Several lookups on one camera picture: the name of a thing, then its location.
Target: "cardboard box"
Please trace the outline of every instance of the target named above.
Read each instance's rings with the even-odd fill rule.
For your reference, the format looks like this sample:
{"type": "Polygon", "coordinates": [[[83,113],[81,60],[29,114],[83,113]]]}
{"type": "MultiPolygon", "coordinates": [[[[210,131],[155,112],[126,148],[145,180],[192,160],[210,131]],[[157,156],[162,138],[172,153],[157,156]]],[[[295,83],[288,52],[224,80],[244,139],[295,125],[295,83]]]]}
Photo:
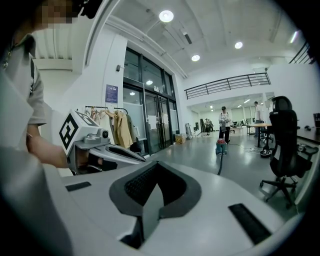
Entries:
{"type": "Polygon", "coordinates": [[[175,135],[175,143],[176,144],[183,144],[186,142],[186,134],[184,133],[180,133],[180,134],[177,134],[175,135]]]}

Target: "gray floor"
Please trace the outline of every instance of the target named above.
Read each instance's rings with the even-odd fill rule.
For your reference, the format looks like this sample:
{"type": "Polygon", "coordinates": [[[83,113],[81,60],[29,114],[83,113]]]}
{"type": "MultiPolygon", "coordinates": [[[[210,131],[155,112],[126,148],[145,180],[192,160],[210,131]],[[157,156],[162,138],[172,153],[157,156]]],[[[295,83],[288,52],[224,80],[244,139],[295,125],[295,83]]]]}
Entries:
{"type": "MultiPolygon", "coordinates": [[[[185,144],[172,145],[150,156],[147,160],[167,161],[217,174],[221,159],[221,156],[217,156],[215,153],[218,135],[217,131],[210,133],[209,136],[200,135],[192,140],[187,140],[185,144]]],[[[275,187],[265,184],[263,188],[260,188],[261,180],[274,181],[276,176],[270,168],[269,158],[262,158],[258,150],[249,152],[249,148],[256,148],[257,141],[257,138],[254,138],[253,135],[246,135],[245,130],[243,132],[237,131],[236,134],[232,133],[228,145],[228,154],[223,157],[220,175],[236,182],[251,194],[263,200],[273,192],[275,187]]],[[[270,199],[268,204],[285,220],[297,214],[294,206],[286,209],[287,202],[281,191],[270,199]]]]}

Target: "hand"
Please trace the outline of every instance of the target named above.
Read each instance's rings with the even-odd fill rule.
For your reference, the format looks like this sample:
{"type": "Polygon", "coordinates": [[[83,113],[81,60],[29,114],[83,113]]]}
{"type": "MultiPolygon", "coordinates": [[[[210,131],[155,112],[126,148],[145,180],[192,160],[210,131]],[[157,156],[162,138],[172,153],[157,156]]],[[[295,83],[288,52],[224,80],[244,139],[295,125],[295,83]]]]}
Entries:
{"type": "MultiPolygon", "coordinates": [[[[86,166],[88,164],[88,160],[89,160],[89,151],[77,148],[78,167],[86,166]]],[[[98,164],[102,165],[102,163],[103,163],[103,159],[99,158],[98,159],[98,164]]]]}

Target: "black railing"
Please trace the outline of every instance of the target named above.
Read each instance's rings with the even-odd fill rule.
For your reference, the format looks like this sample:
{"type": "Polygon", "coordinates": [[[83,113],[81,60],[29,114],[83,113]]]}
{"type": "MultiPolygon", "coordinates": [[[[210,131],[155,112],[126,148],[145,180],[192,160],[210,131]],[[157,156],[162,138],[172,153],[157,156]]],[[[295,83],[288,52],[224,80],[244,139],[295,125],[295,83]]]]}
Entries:
{"type": "Polygon", "coordinates": [[[186,89],[185,93],[186,98],[189,100],[191,98],[214,94],[231,89],[270,84],[271,83],[267,73],[244,74],[191,87],[189,89],[186,89]]]}
{"type": "Polygon", "coordinates": [[[289,64],[313,64],[315,61],[316,59],[310,51],[310,45],[307,42],[305,42],[301,49],[298,51],[298,53],[289,62],[289,64]]]}

